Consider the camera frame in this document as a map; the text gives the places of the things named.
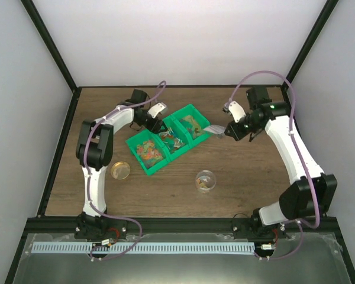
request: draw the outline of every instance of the green compartment bin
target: green compartment bin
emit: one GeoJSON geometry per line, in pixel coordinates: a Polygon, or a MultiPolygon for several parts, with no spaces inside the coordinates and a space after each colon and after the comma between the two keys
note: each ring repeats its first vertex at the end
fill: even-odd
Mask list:
{"type": "Polygon", "coordinates": [[[146,175],[148,176],[151,176],[170,162],[170,156],[167,147],[163,145],[162,141],[158,138],[157,135],[152,134],[148,130],[144,130],[141,133],[129,138],[126,140],[126,144],[128,144],[131,152],[133,155],[135,155],[143,170],[146,172],[146,175]],[[151,141],[154,145],[152,148],[156,149],[162,155],[163,159],[154,159],[153,161],[150,161],[151,159],[148,158],[151,155],[148,156],[148,153],[143,152],[138,148],[139,146],[143,147],[144,149],[147,148],[144,146],[145,141],[151,141]]]}
{"type": "Polygon", "coordinates": [[[187,105],[184,108],[166,117],[163,120],[166,124],[166,127],[170,127],[173,131],[173,135],[182,141],[183,145],[177,150],[171,147],[168,142],[165,143],[166,139],[163,139],[163,137],[161,137],[161,135],[164,135],[165,133],[153,134],[149,130],[144,130],[141,133],[138,133],[137,135],[126,140],[126,144],[128,144],[131,152],[133,153],[133,155],[135,155],[135,157],[141,164],[142,168],[146,172],[146,175],[151,176],[165,165],[169,164],[182,154],[186,153],[187,151],[210,137],[208,133],[195,135],[190,127],[188,128],[190,128],[189,130],[191,131],[187,130],[185,127],[187,125],[184,123],[184,121],[182,121],[183,124],[179,121],[184,119],[187,115],[191,115],[192,118],[195,120],[195,123],[197,122],[197,124],[199,125],[198,128],[202,130],[210,125],[210,122],[193,105],[187,105]],[[138,151],[140,150],[138,146],[142,146],[147,140],[152,140],[155,145],[155,148],[163,156],[163,160],[157,162],[151,167],[148,167],[147,160],[142,157],[144,152],[141,151],[140,154],[138,154],[138,151]]]}
{"type": "Polygon", "coordinates": [[[210,125],[210,122],[192,105],[187,105],[183,107],[182,109],[174,112],[172,115],[180,124],[181,126],[187,130],[185,126],[187,126],[187,123],[185,121],[185,118],[187,116],[192,116],[194,121],[197,122],[199,125],[199,128],[201,129],[197,133],[194,133],[194,130],[192,128],[188,129],[187,132],[189,133],[189,139],[191,141],[191,147],[197,146],[204,140],[208,139],[210,135],[208,133],[205,133],[203,129],[207,126],[210,125]]]}
{"type": "Polygon", "coordinates": [[[167,128],[171,128],[172,133],[159,133],[157,136],[161,139],[162,143],[166,146],[168,153],[170,154],[171,161],[181,156],[185,152],[189,151],[191,141],[189,140],[190,134],[184,129],[184,127],[176,121],[173,116],[168,116],[164,120],[167,128]],[[173,144],[170,137],[177,137],[181,140],[180,143],[173,144]]]}

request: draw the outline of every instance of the green tray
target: green tray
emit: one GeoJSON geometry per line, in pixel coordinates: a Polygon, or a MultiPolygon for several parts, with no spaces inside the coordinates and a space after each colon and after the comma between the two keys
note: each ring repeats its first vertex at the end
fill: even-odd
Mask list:
{"type": "Polygon", "coordinates": [[[184,108],[166,117],[163,120],[164,123],[167,127],[170,127],[172,129],[173,135],[179,138],[181,141],[181,143],[179,143],[180,146],[177,150],[175,150],[174,147],[171,147],[169,143],[162,140],[163,135],[166,135],[166,133],[153,134],[149,130],[144,130],[141,133],[138,133],[137,135],[126,140],[126,144],[128,144],[132,154],[135,155],[138,162],[141,164],[141,167],[146,172],[147,176],[151,176],[156,171],[163,168],[165,165],[169,164],[182,154],[186,153],[187,151],[210,137],[208,133],[196,135],[191,127],[188,127],[187,129],[185,126],[189,124],[185,122],[184,118],[186,118],[188,115],[191,115],[193,117],[193,119],[199,124],[199,127],[201,127],[201,129],[204,129],[205,127],[210,125],[210,122],[193,105],[187,105],[184,108]],[[142,146],[144,141],[146,140],[151,140],[156,150],[158,150],[163,156],[163,160],[157,162],[151,167],[149,167],[149,164],[145,164],[147,163],[147,160],[143,159],[137,153],[138,146],[142,146]]]}

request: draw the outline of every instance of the clear plastic cup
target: clear plastic cup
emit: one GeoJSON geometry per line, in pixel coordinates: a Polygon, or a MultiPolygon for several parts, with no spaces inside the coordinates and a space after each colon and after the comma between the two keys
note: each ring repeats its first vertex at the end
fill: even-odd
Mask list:
{"type": "Polygon", "coordinates": [[[210,170],[202,170],[196,176],[196,188],[202,193],[211,191],[215,183],[215,175],[210,170]]]}

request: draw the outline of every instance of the green sorting container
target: green sorting container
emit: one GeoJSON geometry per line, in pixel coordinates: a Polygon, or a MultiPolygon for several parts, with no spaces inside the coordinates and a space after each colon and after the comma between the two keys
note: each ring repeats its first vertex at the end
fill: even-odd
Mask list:
{"type": "Polygon", "coordinates": [[[166,117],[163,121],[167,128],[172,130],[174,137],[179,138],[180,142],[178,142],[176,147],[168,143],[168,135],[171,135],[171,130],[169,130],[168,133],[160,134],[153,134],[149,130],[144,130],[126,140],[131,152],[135,155],[147,176],[151,176],[165,165],[210,137],[208,133],[201,134],[200,131],[199,133],[195,131],[196,129],[204,129],[210,125],[210,122],[193,105],[185,106],[166,117]],[[191,118],[194,119],[193,124],[188,124],[187,121],[192,122],[191,118]],[[144,144],[145,141],[150,140],[154,147],[150,147],[149,144],[144,144]],[[150,156],[142,151],[143,148],[141,148],[145,145],[146,147],[152,148],[151,151],[154,151],[153,149],[155,148],[163,156],[163,159],[158,160],[155,164],[150,163],[148,160],[150,156]]]}
{"type": "Polygon", "coordinates": [[[143,170],[148,176],[151,176],[153,173],[171,162],[170,155],[168,154],[166,146],[163,145],[162,141],[158,138],[157,135],[151,133],[149,130],[144,130],[141,133],[129,138],[126,140],[126,144],[128,144],[132,154],[135,155],[138,162],[141,164],[143,170]],[[155,149],[163,156],[163,159],[155,163],[153,166],[147,165],[146,161],[137,152],[138,146],[142,146],[143,143],[147,140],[151,140],[155,145],[155,149]]]}
{"type": "MultiPolygon", "coordinates": [[[[187,105],[182,109],[174,112],[171,116],[176,118],[176,120],[180,122],[181,126],[183,126],[182,123],[184,121],[184,118],[188,115],[191,115],[202,129],[211,125],[210,122],[193,105],[187,105]]],[[[193,132],[188,131],[188,133],[190,134],[189,139],[191,141],[192,147],[197,146],[198,144],[210,137],[208,133],[204,133],[203,135],[200,135],[198,137],[195,137],[193,132]]]]}

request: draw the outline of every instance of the black metal frame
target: black metal frame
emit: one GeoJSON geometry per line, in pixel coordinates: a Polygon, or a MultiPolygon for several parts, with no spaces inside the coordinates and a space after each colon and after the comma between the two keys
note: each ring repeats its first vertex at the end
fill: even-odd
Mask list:
{"type": "MultiPolygon", "coordinates": [[[[67,84],[69,85],[73,96],[71,98],[70,106],[67,112],[66,119],[64,121],[62,133],[59,138],[57,149],[54,155],[53,162],[51,164],[51,169],[47,182],[44,188],[43,196],[40,202],[40,206],[37,211],[36,218],[29,218],[20,243],[16,250],[15,257],[13,259],[12,265],[8,272],[7,279],[5,283],[13,283],[15,273],[17,271],[18,263],[20,261],[22,250],[25,245],[26,238],[28,234],[32,233],[75,233],[76,228],[76,217],[47,217],[45,216],[45,211],[47,208],[47,203],[53,188],[56,173],[59,167],[60,159],[62,157],[63,149],[66,144],[67,136],[70,130],[72,119],[75,114],[75,109],[78,104],[79,96],[82,88],[92,88],[92,87],[77,87],[67,66],[65,65],[54,41],[47,31],[40,14],[37,11],[36,6],[32,0],[21,0],[23,6],[27,10],[30,18],[32,19],[36,29],[40,33],[45,45],[47,46],[50,54],[53,56],[58,68],[60,69],[63,77],[65,78],[67,84]]],[[[337,5],[338,0],[327,0],[320,15],[318,16],[308,38],[306,39],[304,45],[301,48],[294,64],[292,65],[287,79],[292,82],[297,75],[300,67],[302,66],[305,58],[307,57],[311,47],[314,45],[315,40],[319,36],[322,28],[324,27],[326,21],[330,17],[333,9],[337,5]]],[[[266,85],[269,87],[280,87],[284,100],[289,104],[288,98],[288,86],[284,83],[282,85],[266,85]]],[[[169,86],[170,88],[186,88],[186,87],[235,87],[235,85],[185,85],[185,86],[169,86]]],[[[222,233],[222,234],[233,234],[234,238],[246,238],[249,241],[259,242],[265,241],[266,239],[255,237],[246,230],[234,231],[233,228],[247,228],[248,219],[247,218],[136,218],[137,221],[143,226],[145,234],[149,233],[222,233]]],[[[305,228],[304,231],[313,231],[309,228],[305,228]]],[[[127,233],[137,234],[138,228],[133,223],[127,223],[127,233]]],[[[286,233],[298,232],[298,229],[294,224],[286,226],[286,233]]],[[[355,283],[355,270],[351,262],[351,258],[348,254],[347,247],[344,243],[342,233],[340,231],[338,222],[336,218],[324,217],[321,220],[321,225],[316,229],[318,233],[334,233],[338,243],[342,246],[342,257],[347,266],[348,275],[352,283],[355,283]]]]}

